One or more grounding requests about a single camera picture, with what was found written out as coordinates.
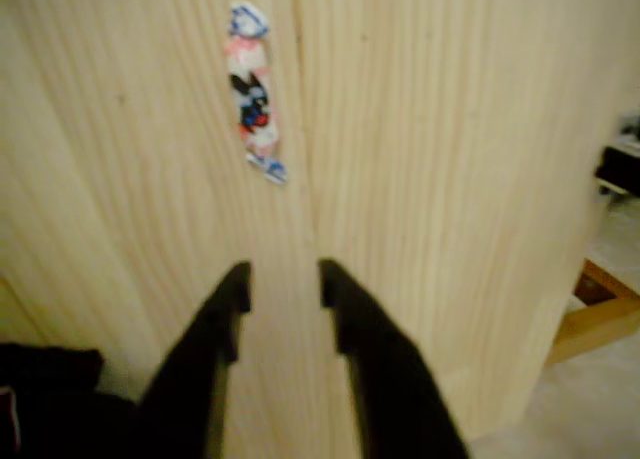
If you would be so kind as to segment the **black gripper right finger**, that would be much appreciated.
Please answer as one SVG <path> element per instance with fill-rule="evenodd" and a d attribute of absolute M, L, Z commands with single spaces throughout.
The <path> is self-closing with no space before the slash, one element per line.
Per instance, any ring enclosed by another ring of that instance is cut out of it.
<path fill-rule="evenodd" d="M 364 458 L 467 458 L 417 346 L 340 263 L 319 261 L 322 305 L 347 361 Z"/>

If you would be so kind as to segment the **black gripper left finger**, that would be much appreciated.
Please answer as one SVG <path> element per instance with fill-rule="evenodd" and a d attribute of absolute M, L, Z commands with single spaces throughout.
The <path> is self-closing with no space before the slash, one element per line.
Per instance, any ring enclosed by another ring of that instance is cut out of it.
<path fill-rule="evenodd" d="M 251 264 L 231 266 L 169 350 L 134 418 L 136 458 L 221 458 L 229 368 L 251 310 Z"/>

